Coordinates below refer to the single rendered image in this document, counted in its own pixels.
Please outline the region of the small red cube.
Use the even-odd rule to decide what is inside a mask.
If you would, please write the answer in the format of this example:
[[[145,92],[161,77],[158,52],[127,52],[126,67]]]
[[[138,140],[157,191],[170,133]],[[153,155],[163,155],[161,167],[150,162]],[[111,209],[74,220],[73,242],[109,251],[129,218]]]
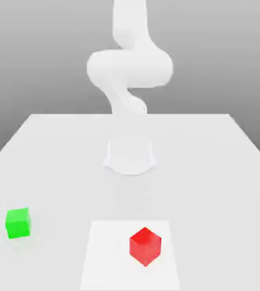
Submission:
[[[143,227],[129,238],[129,254],[147,267],[161,254],[162,238]]]

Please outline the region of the small green cube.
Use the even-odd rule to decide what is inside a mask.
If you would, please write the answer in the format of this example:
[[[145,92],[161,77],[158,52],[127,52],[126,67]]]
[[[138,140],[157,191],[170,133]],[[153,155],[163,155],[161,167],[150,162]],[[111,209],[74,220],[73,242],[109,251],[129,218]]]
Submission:
[[[30,236],[31,217],[29,208],[8,210],[5,226],[9,239]]]

